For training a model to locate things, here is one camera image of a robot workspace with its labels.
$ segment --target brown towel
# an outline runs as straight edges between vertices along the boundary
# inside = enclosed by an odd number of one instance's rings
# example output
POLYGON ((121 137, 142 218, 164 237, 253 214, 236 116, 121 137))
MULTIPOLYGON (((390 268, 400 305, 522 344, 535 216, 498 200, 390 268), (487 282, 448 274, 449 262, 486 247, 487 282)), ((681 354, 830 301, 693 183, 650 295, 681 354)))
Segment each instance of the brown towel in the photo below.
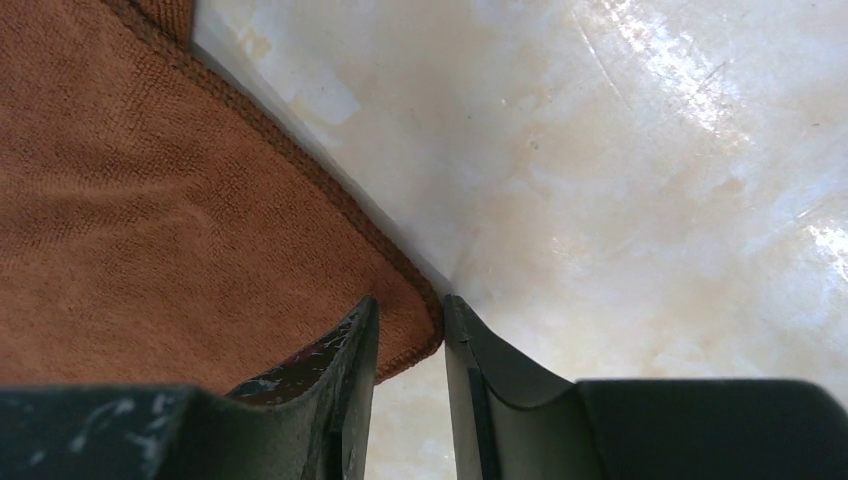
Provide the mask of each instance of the brown towel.
POLYGON ((0 383, 223 391, 369 293, 381 379, 432 353, 429 283, 191 56, 191 13, 191 0, 4 2, 0 383))

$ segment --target white marble surface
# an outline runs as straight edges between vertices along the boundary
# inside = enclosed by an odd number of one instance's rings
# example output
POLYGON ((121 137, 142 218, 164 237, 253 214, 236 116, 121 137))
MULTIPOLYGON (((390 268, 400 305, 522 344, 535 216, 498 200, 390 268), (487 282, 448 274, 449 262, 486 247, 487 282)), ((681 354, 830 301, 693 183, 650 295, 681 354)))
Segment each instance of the white marble surface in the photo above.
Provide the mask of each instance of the white marble surface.
MULTIPOLYGON (((443 288, 567 378, 848 403, 848 3, 198 0, 195 41, 443 288)), ((444 360, 369 479, 453 473, 444 360)))

